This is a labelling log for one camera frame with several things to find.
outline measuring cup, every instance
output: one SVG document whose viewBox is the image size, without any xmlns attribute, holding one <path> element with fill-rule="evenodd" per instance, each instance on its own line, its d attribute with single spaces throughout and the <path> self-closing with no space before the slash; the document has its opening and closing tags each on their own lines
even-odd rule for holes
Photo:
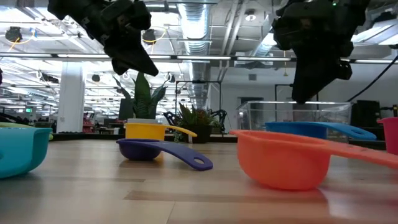
<svg viewBox="0 0 398 224">
<path fill-rule="evenodd" d="M 204 171 L 213 168 L 213 163 L 209 158 L 187 146 L 174 142 L 151 139 L 119 139 L 116 143 L 119 144 L 122 155 L 130 160 L 150 161 L 163 151 L 181 159 L 196 170 Z"/>
<path fill-rule="evenodd" d="M 267 131 L 298 134 L 313 138 L 326 139 L 328 137 L 328 129 L 338 131 L 353 139 L 376 140 L 376 136 L 369 131 L 357 128 L 348 124 L 331 123 L 331 122 L 268 122 L 266 123 Z"/>
<path fill-rule="evenodd" d="M 378 123 L 384 127 L 387 152 L 398 155 L 398 118 L 384 118 Z"/>
<path fill-rule="evenodd" d="M 47 155 L 50 128 L 0 128 L 0 179 L 36 169 Z"/>
<path fill-rule="evenodd" d="M 231 131 L 238 160 L 252 179 L 275 189 L 309 190 L 325 178 L 330 156 L 362 159 L 398 169 L 398 156 L 345 143 L 269 131 Z"/>
<path fill-rule="evenodd" d="M 171 125 L 128 123 L 126 124 L 126 139 L 153 139 L 163 141 L 166 128 L 181 131 L 193 137 L 197 136 L 195 133 L 187 129 Z"/>
</svg>

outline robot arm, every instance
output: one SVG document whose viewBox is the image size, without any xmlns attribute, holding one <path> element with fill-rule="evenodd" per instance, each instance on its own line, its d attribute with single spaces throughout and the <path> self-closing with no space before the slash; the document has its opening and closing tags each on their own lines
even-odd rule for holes
<svg viewBox="0 0 398 224">
<path fill-rule="evenodd" d="M 92 39 L 104 46 L 114 71 L 129 68 L 157 75 L 158 69 L 141 45 L 141 31 L 150 28 L 151 15 L 138 0 L 49 0 L 49 12 L 63 19 L 72 17 Z"/>
<path fill-rule="evenodd" d="M 351 41 L 370 0 L 289 0 L 272 23 L 281 50 L 297 57 L 292 99 L 305 103 L 336 78 L 349 80 Z"/>
</svg>

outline table surface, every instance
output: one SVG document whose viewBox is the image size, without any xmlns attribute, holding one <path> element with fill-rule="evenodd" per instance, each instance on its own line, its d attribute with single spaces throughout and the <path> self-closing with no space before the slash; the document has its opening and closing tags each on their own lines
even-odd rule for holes
<svg viewBox="0 0 398 224">
<path fill-rule="evenodd" d="M 114 141 L 50 143 L 44 163 L 0 180 L 1 224 L 398 223 L 398 172 L 333 157 L 322 186 L 270 190 L 239 168 L 235 144 L 191 146 L 213 170 L 164 154 L 130 162 Z"/>
</svg>

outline black cable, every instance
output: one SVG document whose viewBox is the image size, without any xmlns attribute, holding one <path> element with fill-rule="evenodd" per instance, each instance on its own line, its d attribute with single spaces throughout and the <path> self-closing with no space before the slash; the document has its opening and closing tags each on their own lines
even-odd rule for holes
<svg viewBox="0 0 398 224">
<path fill-rule="evenodd" d="M 393 61 L 378 75 L 367 87 L 365 87 L 363 90 L 361 90 L 359 93 L 355 94 L 353 97 L 351 97 L 347 102 L 351 102 L 353 99 L 355 99 L 357 96 L 368 90 L 371 86 L 373 86 L 374 83 L 376 83 L 379 78 L 381 78 L 390 68 L 395 64 L 395 62 L 398 60 L 398 55 L 393 59 Z"/>
</svg>

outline clear plastic bin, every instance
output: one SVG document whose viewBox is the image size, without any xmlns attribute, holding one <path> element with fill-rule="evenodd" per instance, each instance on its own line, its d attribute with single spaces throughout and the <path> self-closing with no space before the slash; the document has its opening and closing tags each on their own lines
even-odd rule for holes
<svg viewBox="0 0 398 224">
<path fill-rule="evenodd" d="M 248 101 L 237 108 L 239 129 L 265 130 L 266 122 L 323 121 L 349 124 L 351 103 Z M 347 137 L 330 131 L 328 139 L 346 142 Z"/>
</svg>

